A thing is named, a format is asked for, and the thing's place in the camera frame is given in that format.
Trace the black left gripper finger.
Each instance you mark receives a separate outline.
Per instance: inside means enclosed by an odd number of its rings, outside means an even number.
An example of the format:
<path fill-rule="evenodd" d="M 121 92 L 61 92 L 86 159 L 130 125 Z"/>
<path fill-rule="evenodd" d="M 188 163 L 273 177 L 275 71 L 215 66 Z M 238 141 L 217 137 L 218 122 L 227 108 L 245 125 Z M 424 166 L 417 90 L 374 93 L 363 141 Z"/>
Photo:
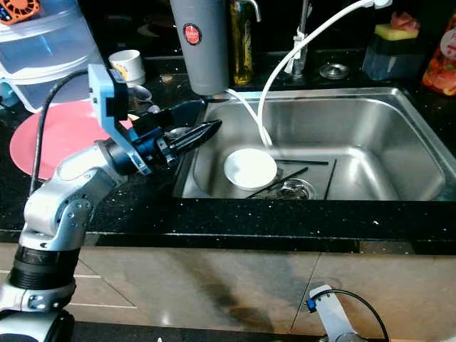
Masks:
<path fill-rule="evenodd" d="M 178 128 L 176 135 L 173 137 L 173 151 L 177 155 L 196 149 L 212 139 L 222 126 L 222 120 L 203 121 L 193 127 Z"/>
<path fill-rule="evenodd" d="M 201 112 L 207 108 L 204 100 L 186 100 L 163 108 L 151 115 L 151 127 L 171 131 L 173 128 L 195 126 Z"/>

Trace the white bowl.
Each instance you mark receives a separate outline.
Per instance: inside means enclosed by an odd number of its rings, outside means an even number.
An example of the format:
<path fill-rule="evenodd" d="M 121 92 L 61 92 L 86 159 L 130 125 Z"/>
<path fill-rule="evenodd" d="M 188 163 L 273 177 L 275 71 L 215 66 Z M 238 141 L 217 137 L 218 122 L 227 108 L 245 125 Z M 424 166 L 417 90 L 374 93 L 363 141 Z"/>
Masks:
<path fill-rule="evenodd" d="M 278 176 L 276 160 L 255 147 L 232 151 L 224 161 L 224 175 L 235 187 L 256 191 L 270 185 Z"/>

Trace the pink plate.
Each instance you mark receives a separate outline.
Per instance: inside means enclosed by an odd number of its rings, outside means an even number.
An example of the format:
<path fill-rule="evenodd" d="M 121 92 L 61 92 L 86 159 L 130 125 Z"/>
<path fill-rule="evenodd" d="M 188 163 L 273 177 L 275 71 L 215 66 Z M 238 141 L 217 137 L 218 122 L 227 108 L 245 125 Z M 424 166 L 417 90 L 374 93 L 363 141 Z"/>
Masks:
<path fill-rule="evenodd" d="M 32 174 L 35 160 L 37 120 L 38 114 L 24 120 L 14 131 L 9 146 L 14 165 L 28 175 Z M 52 105 L 43 128 L 39 178 L 51 178 L 65 157 L 108 137 L 93 116 L 93 108 L 88 101 Z"/>

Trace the metal spoon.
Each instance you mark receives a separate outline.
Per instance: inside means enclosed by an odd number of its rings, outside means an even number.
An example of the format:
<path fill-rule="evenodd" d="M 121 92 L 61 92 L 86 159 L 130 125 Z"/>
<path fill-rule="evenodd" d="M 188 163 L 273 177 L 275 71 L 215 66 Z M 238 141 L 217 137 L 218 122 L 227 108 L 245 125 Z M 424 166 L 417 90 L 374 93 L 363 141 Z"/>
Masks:
<path fill-rule="evenodd" d="M 128 85 L 134 100 L 138 103 L 152 103 L 151 91 L 143 85 Z"/>

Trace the grey water filter cylinder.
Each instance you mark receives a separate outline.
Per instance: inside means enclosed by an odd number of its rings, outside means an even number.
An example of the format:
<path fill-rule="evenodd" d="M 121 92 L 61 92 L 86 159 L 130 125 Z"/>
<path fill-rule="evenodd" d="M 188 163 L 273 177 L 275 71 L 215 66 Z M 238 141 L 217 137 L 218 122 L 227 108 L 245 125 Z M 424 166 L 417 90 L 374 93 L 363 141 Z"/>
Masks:
<path fill-rule="evenodd" d="M 198 95 L 230 88 L 228 14 L 225 0 L 170 0 L 180 48 Z"/>

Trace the thin white tube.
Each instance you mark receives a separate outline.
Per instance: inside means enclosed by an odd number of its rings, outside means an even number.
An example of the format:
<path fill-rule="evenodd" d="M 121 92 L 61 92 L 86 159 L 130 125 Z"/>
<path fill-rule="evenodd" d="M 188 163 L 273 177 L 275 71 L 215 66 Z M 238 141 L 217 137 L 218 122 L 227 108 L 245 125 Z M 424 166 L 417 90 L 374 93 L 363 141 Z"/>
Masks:
<path fill-rule="evenodd" d="M 253 118 L 253 121 L 256 124 L 257 131 L 261 139 L 261 143 L 263 143 L 264 146 L 267 147 L 267 149 L 271 149 L 271 147 L 273 147 L 273 141 L 271 141 L 270 134 L 267 132 L 267 130 L 265 130 L 263 120 L 261 119 L 261 117 L 257 114 L 257 112 L 255 112 L 255 110 L 251 107 L 249 102 L 245 100 L 245 98 L 242 97 L 240 94 L 238 94 L 237 91 L 235 91 L 234 89 L 226 89 L 226 92 L 233 98 L 235 98 L 235 100 L 241 102 L 245 110 L 247 110 L 248 114 L 251 116 L 251 118 Z"/>

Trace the white printed cup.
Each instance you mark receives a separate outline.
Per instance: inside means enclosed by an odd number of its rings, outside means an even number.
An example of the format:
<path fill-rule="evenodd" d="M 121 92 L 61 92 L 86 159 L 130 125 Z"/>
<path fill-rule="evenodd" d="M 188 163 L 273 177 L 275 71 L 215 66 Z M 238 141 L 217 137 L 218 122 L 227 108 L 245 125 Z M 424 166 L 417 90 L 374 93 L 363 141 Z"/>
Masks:
<path fill-rule="evenodd" d="M 120 72 L 121 77 L 131 87 L 141 86 L 146 81 L 146 72 L 139 50 L 120 50 L 108 56 L 112 68 Z"/>

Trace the olive oil bottle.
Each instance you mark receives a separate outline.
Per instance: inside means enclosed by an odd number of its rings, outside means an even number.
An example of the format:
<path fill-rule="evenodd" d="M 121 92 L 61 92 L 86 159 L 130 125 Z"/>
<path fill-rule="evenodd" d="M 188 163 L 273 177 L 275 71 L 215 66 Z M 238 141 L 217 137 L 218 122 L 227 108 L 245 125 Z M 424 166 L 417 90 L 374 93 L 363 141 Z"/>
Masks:
<path fill-rule="evenodd" d="M 253 79 L 253 7 L 244 0 L 228 0 L 232 32 L 232 78 L 237 86 Z"/>

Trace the black chopstick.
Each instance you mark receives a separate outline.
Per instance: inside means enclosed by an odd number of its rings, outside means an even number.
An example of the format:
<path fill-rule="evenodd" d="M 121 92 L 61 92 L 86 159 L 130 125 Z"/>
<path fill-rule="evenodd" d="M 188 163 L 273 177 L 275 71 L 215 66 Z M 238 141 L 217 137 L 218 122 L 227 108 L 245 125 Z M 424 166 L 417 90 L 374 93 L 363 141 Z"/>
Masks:
<path fill-rule="evenodd" d="M 270 183 L 270 185 L 265 186 L 263 189 L 260 189 L 259 191 L 256 191 L 249 195 L 247 199 L 253 199 L 255 196 L 260 195 L 263 192 L 269 191 L 270 189 L 273 189 L 275 186 L 282 185 L 286 180 L 290 180 L 292 178 L 296 178 L 302 173 L 305 173 L 309 167 L 304 167 L 300 170 L 297 170 L 296 172 L 292 172 L 289 175 L 285 176 L 284 178 L 281 178 L 279 180 L 274 180 L 274 182 Z"/>
<path fill-rule="evenodd" d="M 294 164 L 307 166 L 326 166 L 329 162 L 312 162 L 312 160 L 276 160 L 279 164 Z"/>

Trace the metal sink drain strainer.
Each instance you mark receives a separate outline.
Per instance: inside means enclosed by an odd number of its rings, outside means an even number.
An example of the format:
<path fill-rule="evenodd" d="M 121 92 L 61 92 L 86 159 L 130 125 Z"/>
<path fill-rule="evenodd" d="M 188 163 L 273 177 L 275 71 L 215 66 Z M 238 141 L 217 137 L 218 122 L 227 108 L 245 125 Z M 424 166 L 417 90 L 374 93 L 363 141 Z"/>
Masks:
<path fill-rule="evenodd" d="M 309 182 L 299 178 L 284 180 L 276 192 L 277 198 L 284 200 L 317 200 L 318 195 L 319 193 Z"/>

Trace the curved filter spout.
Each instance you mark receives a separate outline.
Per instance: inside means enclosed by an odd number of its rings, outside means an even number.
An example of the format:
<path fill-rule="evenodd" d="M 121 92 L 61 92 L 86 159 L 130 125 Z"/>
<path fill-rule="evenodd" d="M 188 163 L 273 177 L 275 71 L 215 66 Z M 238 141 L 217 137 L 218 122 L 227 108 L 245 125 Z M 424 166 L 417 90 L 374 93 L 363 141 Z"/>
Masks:
<path fill-rule="evenodd" d="M 261 22 L 261 11 L 257 0 L 244 0 L 244 2 L 250 4 L 250 6 L 253 7 L 255 19 L 257 22 Z"/>

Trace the clear plastic storage container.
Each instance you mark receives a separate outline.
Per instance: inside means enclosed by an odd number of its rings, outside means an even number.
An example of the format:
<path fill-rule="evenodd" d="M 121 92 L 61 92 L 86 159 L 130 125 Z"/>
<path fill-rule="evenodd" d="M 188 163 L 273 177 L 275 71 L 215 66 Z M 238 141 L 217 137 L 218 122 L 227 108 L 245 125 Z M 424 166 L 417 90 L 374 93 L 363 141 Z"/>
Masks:
<path fill-rule="evenodd" d="M 32 19 L 0 23 L 1 81 L 32 112 L 41 110 L 59 79 L 103 61 L 78 0 L 39 2 Z"/>

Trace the metal faucet stem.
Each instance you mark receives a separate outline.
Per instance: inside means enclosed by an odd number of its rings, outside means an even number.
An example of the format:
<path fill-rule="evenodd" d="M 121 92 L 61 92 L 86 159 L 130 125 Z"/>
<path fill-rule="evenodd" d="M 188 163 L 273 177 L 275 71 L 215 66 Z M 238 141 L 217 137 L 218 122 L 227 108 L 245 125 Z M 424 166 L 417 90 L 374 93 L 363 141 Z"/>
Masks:
<path fill-rule="evenodd" d="M 293 37 L 294 48 L 300 46 L 301 49 L 293 58 L 284 66 L 284 72 L 290 75 L 290 78 L 300 79 L 303 78 L 304 69 L 306 64 L 306 46 L 302 45 L 303 40 L 307 37 L 306 33 L 306 21 L 309 18 L 311 12 L 310 0 L 302 0 L 302 9 L 299 20 L 299 26 L 296 27 L 296 33 Z"/>

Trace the beige cabinet front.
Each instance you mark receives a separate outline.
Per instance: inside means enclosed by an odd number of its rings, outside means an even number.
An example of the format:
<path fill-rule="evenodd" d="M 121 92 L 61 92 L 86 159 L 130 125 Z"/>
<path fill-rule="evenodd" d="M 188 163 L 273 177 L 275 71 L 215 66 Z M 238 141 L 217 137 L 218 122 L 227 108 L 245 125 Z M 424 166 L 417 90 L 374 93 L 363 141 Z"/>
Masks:
<path fill-rule="evenodd" d="M 79 321 L 322 335 L 305 297 L 362 296 L 394 340 L 456 338 L 456 256 L 91 247 L 68 310 Z"/>

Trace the pale blue cup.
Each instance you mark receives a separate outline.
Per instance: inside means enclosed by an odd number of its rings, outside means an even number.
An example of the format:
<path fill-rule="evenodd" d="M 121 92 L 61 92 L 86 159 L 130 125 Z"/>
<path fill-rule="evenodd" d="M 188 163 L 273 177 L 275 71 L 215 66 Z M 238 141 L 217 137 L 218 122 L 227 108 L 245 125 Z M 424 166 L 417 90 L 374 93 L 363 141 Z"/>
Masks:
<path fill-rule="evenodd" d="M 14 89 L 7 84 L 6 81 L 0 81 L 0 95 L 1 101 L 0 104 L 8 105 L 9 107 L 13 107 L 19 101 L 19 96 L 14 92 Z"/>

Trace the stainless steel sink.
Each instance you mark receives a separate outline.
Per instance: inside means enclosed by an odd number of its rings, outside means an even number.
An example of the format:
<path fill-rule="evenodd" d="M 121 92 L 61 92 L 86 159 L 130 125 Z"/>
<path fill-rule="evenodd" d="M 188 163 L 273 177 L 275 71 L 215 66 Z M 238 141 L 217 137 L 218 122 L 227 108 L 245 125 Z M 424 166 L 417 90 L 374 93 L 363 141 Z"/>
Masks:
<path fill-rule="evenodd" d="M 405 94 L 396 88 L 270 91 L 264 127 L 276 160 L 329 162 L 326 166 L 279 164 L 276 180 L 297 176 L 319 193 L 312 201 L 453 201 L 452 156 Z M 199 120 L 222 120 L 218 133 L 180 164 L 174 195 L 246 199 L 224 175 L 235 150 L 261 149 L 257 124 L 240 101 L 209 104 Z"/>

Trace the orange fan gadget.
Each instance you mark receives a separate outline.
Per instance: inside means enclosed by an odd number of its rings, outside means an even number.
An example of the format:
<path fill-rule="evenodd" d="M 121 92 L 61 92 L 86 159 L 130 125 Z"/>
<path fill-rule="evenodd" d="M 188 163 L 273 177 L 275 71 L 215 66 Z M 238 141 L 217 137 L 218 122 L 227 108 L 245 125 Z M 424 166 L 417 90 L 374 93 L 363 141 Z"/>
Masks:
<path fill-rule="evenodd" d="M 39 0 L 0 0 L 0 23 L 14 25 L 32 19 L 40 10 Z"/>

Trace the dark sponge holder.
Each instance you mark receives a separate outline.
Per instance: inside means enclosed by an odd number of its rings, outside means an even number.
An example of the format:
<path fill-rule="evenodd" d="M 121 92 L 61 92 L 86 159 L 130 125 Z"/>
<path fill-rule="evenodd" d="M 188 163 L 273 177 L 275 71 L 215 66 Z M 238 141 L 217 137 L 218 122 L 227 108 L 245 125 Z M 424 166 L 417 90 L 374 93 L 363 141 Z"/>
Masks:
<path fill-rule="evenodd" d="M 374 35 L 367 47 L 361 70 L 372 81 L 407 81 L 417 78 L 423 59 L 420 38 L 390 41 Z"/>

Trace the yellow sponge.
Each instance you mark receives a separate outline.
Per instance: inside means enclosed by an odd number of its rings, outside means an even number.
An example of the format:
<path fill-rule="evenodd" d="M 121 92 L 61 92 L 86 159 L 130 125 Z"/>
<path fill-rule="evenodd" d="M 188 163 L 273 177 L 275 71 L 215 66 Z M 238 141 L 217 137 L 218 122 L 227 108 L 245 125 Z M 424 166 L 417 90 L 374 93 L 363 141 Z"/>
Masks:
<path fill-rule="evenodd" d="M 414 39 L 419 36 L 419 29 L 399 29 L 390 24 L 375 26 L 374 34 L 387 41 Z"/>

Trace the pink scrub cloth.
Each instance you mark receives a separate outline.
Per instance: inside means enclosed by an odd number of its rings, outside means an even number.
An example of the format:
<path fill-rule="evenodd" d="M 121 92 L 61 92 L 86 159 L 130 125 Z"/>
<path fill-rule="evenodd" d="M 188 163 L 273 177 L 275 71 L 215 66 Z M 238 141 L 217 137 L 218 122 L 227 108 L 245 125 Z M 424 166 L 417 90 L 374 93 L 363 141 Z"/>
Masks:
<path fill-rule="evenodd" d="M 408 12 L 393 12 L 390 19 L 390 27 L 394 30 L 418 32 L 420 31 L 420 23 L 415 17 Z"/>

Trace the red juice bottle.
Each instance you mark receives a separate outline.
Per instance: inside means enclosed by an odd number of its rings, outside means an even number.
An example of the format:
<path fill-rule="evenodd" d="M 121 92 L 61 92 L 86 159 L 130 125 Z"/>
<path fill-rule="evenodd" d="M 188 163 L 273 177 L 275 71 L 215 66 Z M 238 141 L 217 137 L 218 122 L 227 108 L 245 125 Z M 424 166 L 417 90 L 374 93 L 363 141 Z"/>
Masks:
<path fill-rule="evenodd" d="M 427 66 L 421 84 L 443 95 L 456 95 L 456 27 L 442 35 Z"/>

